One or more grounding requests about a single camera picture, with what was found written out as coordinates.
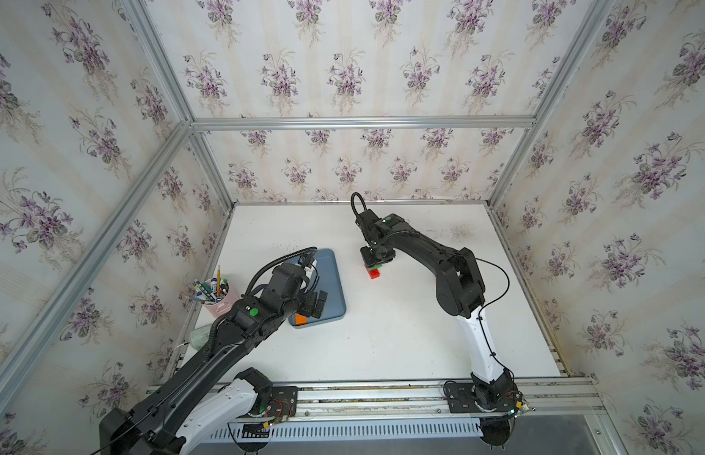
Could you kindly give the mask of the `blue-grey plastic tray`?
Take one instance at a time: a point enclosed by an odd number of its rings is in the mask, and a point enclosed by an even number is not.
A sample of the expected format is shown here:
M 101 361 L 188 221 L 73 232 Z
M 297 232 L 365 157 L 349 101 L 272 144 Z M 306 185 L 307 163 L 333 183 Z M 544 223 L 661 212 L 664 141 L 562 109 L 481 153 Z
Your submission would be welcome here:
M 323 248 L 316 252 L 314 258 L 316 269 L 312 271 L 312 280 L 319 278 L 316 291 L 328 293 L 327 303 L 321 318 L 308 318 L 308 323 L 295 328 L 306 328 L 315 325 L 342 320 L 347 313 L 347 304 L 344 296 L 342 281 L 334 252 L 329 248 Z

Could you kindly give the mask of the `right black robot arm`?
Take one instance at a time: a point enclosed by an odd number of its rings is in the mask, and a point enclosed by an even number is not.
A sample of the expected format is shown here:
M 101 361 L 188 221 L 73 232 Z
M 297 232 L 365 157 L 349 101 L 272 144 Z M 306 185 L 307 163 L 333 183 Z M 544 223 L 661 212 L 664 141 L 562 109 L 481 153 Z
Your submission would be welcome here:
M 485 316 L 486 285 L 477 257 L 468 248 L 450 248 L 413 229 L 397 214 L 380 217 L 372 210 L 355 216 L 366 241 L 361 255 L 370 271 L 391 263 L 398 252 L 423 265 L 435 278 L 435 296 L 443 311 L 462 327 L 472 364 L 472 394 L 479 407 L 494 409 L 515 394 L 515 377 L 498 359 Z

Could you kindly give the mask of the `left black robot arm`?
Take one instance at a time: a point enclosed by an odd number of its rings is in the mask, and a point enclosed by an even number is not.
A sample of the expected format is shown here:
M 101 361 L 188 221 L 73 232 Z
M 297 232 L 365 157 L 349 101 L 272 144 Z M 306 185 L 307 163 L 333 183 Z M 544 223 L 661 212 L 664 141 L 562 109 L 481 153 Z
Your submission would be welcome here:
M 130 411 L 114 409 L 99 424 L 101 454 L 189 454 L 221 425 L 240 417 L 269 394 L 271 381 L 249 368 L 224 392 L 221 378 L 295 313 L 321 305 L 314 250 L 265 265 L 269 282 L 253 278 L 232 308 L 212 323 L 208 339 L 175 375 Z

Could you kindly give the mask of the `pen cup with pens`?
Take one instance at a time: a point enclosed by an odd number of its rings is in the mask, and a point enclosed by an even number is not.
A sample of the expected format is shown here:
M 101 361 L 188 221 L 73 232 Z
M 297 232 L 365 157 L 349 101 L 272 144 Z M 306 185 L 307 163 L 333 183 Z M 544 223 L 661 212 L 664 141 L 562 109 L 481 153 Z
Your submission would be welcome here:
M 193 286 L 195 301 L 198 301 L 214 319 L 228 313 L 240 299 L 240 294 L 223 276 L 223 270 L 219 265 L 207 280 L 195 280 Z

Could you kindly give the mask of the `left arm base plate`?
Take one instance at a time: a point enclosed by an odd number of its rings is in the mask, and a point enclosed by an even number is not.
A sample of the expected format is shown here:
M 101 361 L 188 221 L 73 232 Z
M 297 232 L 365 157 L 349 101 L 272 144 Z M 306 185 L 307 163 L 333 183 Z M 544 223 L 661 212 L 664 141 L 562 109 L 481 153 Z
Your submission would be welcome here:
M 243 417 L 261 419 L 269 425 L 284 423 L 297 414 L 298 393 L 296 386 L 272 386 Z

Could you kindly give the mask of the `aluminium rail frame front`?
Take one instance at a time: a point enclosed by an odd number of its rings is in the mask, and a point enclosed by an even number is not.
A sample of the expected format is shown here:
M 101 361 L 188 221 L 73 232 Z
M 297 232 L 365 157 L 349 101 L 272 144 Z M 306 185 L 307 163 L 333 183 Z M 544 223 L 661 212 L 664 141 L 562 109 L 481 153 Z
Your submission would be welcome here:
M 507 428 L 512 430 L 519 418 L 524 416 L 582 415 L 601 449 L 607 453 L 623 452 L 622 444 L 613 435 L 614 426 L 605 402 L 588 378 L 521 378 L 517 385 L 523 393 L 524 409 L 517 415 L 510 416 L 502 413 L 451 413 L 443 393 L 443 384 L 446 381 L 471 383 L 453 379 L 297 384 L 271 382 L 272 386 L 299 388 L 297 414 L 284 423 L 272 424 L 272 427 L 307 421 L 477 418 L 482 426 L 483 436 L 501 442 L 504 437 L 501 430 L 496 428 L 499 422 L 506 423 Z M 224 392 L 231 383 L 218 382 L 212 389 L 212 394 Z M 261 419 L 242 415 L 221 425 L 217 430 L 232 430 L 232 425 L 244 427 L 261 423 Z

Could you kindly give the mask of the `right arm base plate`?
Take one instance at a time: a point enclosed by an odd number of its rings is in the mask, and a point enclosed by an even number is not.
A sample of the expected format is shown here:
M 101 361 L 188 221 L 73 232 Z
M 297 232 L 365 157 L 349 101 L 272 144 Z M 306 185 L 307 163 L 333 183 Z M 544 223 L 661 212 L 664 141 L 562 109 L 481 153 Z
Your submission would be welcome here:
M 471 383 L 446 381 L 443 393 L 451 413 L 502 413 L 510 416 L 524 409 L 523 393 L 513 380 L 506 377 L 490 383 L 478 379 Z

